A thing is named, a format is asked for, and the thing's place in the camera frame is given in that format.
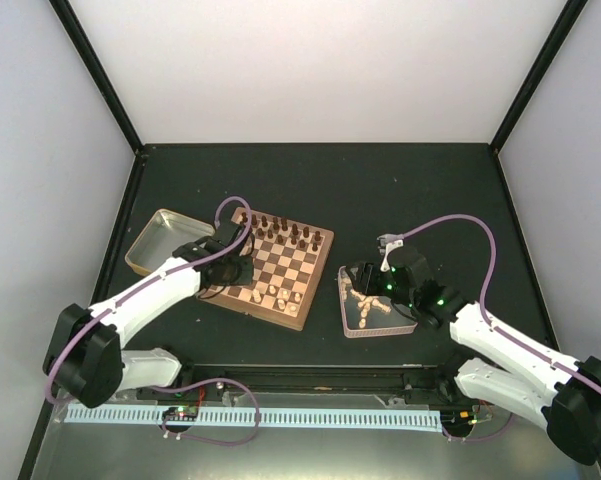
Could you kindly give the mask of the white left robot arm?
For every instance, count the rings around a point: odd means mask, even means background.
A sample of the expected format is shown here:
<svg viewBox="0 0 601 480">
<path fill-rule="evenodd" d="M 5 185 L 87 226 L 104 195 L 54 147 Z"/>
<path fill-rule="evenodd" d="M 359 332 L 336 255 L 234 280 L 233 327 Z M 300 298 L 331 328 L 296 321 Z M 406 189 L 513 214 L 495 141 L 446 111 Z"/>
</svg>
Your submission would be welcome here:
<svg viewBox="0 0 601 480">
<path fill-rule="evenodd" d="M 42 366 L 48 401 L 55 400 L 53 387 L 88 408 L 120 391 L 145 387 L 173 399 L 187 397 L 195 376 L 174 354 L 127 345 L 180 301 L 211 286 L 250 281 L 252 262 L 242 252 L 250 236 L 248 226 L 223 221 L 213 235 L 179 246 L 154 272 L 121 293 L 86 308 L 71 304 L 62 310 Z"/>
</svg>

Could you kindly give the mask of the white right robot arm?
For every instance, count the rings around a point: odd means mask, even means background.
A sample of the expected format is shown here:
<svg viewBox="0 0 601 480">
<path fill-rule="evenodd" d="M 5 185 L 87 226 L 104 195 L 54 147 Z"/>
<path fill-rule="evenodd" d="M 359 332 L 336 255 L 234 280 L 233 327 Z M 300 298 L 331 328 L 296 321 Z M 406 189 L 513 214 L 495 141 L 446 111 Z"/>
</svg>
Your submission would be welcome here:
<svg viewBox="0 0 601 480">
<path fill-rule="evenodd" d="M 544 430 L 572 460 L 591 466 L 601 455 L 601 360 L 581 361 L 497 319 L 477 301 L 440 284 L 426 259 L 397 241 L 379 263 L 345 267 L 354 291 L 389 299 L 404 315 L 436 329 L 474 357 L 434 379 L 437 396 L 484 400 Z"/>
</svg>

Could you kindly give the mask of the light pieces pile in tray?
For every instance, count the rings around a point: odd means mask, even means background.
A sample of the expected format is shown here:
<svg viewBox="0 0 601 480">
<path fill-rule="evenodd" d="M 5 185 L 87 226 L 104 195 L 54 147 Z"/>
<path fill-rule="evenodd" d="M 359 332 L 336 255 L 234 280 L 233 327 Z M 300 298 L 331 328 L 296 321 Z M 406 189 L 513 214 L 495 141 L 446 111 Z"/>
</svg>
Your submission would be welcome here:
<svg viewBox="0 0 601 480">
<path fill-rule="evenodd" d="M 372 310 L 377 310 L 384 315 L 391 312 L 391 307 L 382 303 L 378 297 L 363 295 L 353 290 L 350 283 L 343 283 L 340 286 L 340 298 L 345 310 L 356 314 L 362 323 L 368 320 Z"/>
</svg>

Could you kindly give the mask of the right controller board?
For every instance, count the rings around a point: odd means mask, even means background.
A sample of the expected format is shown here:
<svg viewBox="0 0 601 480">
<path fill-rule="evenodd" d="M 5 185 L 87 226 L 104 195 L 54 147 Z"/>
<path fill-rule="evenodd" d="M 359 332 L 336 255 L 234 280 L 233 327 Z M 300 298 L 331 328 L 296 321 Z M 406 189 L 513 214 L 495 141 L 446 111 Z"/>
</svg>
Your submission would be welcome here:
<svg viewBox="0 0 601 480">
<path fill-rule="evenodd" d="M 441 422 L 451 426 L 476 425 L 490 422 L 493 418 L 493 413 L 481 410 L 454 410 L 440 414 Z"/>
</svg>

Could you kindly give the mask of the controller board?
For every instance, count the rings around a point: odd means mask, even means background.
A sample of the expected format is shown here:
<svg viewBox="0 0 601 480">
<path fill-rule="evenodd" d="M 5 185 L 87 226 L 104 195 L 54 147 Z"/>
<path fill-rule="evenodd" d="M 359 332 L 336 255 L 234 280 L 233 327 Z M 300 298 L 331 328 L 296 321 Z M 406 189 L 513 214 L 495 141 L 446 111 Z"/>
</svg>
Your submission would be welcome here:
<svg viewBox="0 0 601 480">
<path fill-rule="evenodd" d="M 481 410 L 454 410 L 440 414 L 441 422 L 451 426 L 476 425 L 490 422 L 493 418 L 493 413 Z"/>
<path fill-rule="evenodd" d="M 196 406 L 173 406 L 167 408 L 163 414 L 164 421 L 195 421 L 198 416 Z"/>
</svg>

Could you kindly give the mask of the left controller board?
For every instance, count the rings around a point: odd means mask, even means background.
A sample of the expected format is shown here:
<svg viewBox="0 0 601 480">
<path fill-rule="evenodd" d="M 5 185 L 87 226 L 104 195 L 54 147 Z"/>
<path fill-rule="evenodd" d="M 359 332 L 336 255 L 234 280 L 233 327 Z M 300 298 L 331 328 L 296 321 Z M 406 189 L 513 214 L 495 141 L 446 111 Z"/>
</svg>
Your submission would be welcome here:
<svg viewBox="0 0 601 480">
<path fill-rule="evenodd" d="M 164 421 L 195 421 L 198 416 L 196 406 L 173 406 L 167 408 L 163 414 Z"/>
</svg>

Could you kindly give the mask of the wooden chessboard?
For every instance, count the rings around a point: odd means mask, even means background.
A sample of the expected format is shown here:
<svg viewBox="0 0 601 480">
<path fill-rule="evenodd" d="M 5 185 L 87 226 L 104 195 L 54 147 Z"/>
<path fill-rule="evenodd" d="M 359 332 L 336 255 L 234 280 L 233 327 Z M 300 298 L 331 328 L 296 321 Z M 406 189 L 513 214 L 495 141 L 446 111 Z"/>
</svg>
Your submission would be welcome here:
<svg viewBox="0 0 601 480">
<path fill-rule="evenodd" d="M 288 230 L 282 231 L 280 218 L 279 228 L 274 229 L 271 220 L 274 215 L 255 211 L 259 223 L 252 226 L 255 245 L 252 252 L 254 264 L 254 277 L 249 286 L 231 286 L 214 298 L 200 298 L 202 301 L 226 308 L 228 310 L 249 315 L 254 318 L 268 321 L 292 330 L 301 331 L 306 323 L 317 287 L 319 285 L 324 267 L 334 240 L 334 232 L 323 227 L 316 227 L 297 220 L 288 220 Z M 265 215 L 269 224 L 263 227 L 261 217 Z M 292 225 L 297 224 L 299 235 L 292 234 Z M 303 238 L 302 230 L 309 227 L 310 237 Z M 263 238 L 257 236 L 257 230 L 262 229 Z M 267 231 L 272 230 L 274 238 L 267 239 Z M 311 250 L 311 245 L 316 231 L 320 231 L 323 238 L 319 243 L 317 252 Z M 283 245 L 276 243 L 278 235 L 285 238 Z M 291 238 L 298 240 L 297 246 L 291 245 Z M 307 243 L 306 250 L 299 249 L 300 240 Z M 269 285 L 276 287 L 276 294 L 271 295 Z M 260 304 L 252 300 L 252 291 L 259 290 L 262 295 Z M 300 293 L 301 301 L 293 301 L 294 293 Z M 283 299 L 286 308 L 279 310 L 277 300 Z M 288 311 L 290 304 L 298 307 L 297 314 L 291 315 Z"/>
</svg>

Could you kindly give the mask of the pink plastic tray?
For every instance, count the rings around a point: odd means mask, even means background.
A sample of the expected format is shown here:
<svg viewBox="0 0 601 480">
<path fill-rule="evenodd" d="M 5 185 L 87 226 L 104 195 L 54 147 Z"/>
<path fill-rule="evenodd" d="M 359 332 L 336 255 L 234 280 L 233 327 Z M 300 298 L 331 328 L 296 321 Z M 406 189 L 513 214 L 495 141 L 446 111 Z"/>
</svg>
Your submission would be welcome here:
<svg viewBox="0 0 601 480">
<path fill-rule="evenodd" d="M 344 335 L 349 339 L 358 339 L 364 337 L 383 337 L 395 335 L 408 335 L 416 330 L 417 322 L 410 317 L 405 317 L 394 308 L 388 298 L 378 297 L 382 303 L 391 307 L 391 312 L 384 315 L 377 310 L 372 310 L 366 321 L 366 328 L 359 328 L 359 318 L 356 314 L 349 310 L 345 310 L 343 301 L 340 298 L 340 286 L 343 283 L 352 282 L 346 273 L 345 267 L 342 266 L 338 271 L 338 288 L 341 310 L 341 322 Z"/>
</svg>

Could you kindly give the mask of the yellow metal tin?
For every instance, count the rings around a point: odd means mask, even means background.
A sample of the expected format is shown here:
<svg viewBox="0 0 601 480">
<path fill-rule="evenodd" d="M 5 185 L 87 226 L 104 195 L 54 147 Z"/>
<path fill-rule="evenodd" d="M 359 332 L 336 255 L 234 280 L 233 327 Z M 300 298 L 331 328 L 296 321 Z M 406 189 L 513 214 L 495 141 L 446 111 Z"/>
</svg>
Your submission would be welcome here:
<svg viewBox="0 0 601 480">
<path fill-rule="evenodd" d="M 212 235 L 208 223 L 168 210 L 157 210 L 125 255 L 132 271 L 146 276 L 156 270 L 181 245 Z"/>
</svg>

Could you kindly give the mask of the black front rail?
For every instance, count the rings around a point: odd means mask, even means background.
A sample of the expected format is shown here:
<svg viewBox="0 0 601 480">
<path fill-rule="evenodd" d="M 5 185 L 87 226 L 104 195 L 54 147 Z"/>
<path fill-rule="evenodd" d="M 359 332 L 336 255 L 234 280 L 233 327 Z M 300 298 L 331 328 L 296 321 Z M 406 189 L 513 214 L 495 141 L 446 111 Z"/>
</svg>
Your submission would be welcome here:
<svg viewBox="0 0 601 480">
<path fill-rule="evenodd" d="M 227 379 L 238 381 L 254 392 L 434 392 L 450 384 L 438 367 L 301 367 L 188 365 L 186 380 Z"/>
</svg>

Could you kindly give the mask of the black frame post left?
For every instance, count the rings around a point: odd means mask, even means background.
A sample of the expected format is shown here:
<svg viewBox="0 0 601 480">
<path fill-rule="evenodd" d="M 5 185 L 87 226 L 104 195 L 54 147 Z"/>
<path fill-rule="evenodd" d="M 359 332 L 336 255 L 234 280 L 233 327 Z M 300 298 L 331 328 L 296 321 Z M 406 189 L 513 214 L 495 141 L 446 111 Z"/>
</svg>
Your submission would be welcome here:
<svg viewBox="0 0 601 480">
<path fill-rule="evenodd" d="M 134 128 L 71 2 L 68 0 L 50 0 L 49 4 L 86 67 L 126 142 L 132 152 L 137 154 L 143 149 L 143 142 Z"/>
</svg>

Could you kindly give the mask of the black frame post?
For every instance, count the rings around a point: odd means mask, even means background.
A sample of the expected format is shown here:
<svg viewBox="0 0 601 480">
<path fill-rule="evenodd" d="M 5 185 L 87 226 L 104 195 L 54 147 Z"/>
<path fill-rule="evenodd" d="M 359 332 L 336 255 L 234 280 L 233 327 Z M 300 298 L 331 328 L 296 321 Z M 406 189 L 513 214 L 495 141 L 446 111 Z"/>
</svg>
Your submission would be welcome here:
<svg viewBox="0 0 601 480">
<path fill-rule="evenodd" d="M 490 142 L 490 148 L 495 154 L 500 154 L 503 150 L 588 3 L 588 0 L 568 0 L 565 2 Z"/>
<path fill-rule="evenodd" d="M 49 4 L 86 67 L 126 142 L 132 152 L 137 154 L 143 149 L 143 142 L 134 128 L 71 2 L 68 0 L 50 0 Z"/>
</svg>

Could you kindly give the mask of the black frame post right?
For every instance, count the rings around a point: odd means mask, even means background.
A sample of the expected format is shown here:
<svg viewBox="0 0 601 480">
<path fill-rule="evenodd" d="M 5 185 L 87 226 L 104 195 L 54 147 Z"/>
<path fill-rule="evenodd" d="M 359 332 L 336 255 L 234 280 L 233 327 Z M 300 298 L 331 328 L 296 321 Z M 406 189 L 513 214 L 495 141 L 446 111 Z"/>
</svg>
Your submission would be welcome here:
<svg viewBox="0 0 601 480">
<path fill-rule="evenodd" d="M 490 148 L 495 154 L 500 154 L 503 150 L 588 3 L 588 0 L 568 0 L 565 2 L 490 142 Z"/>
</svg>

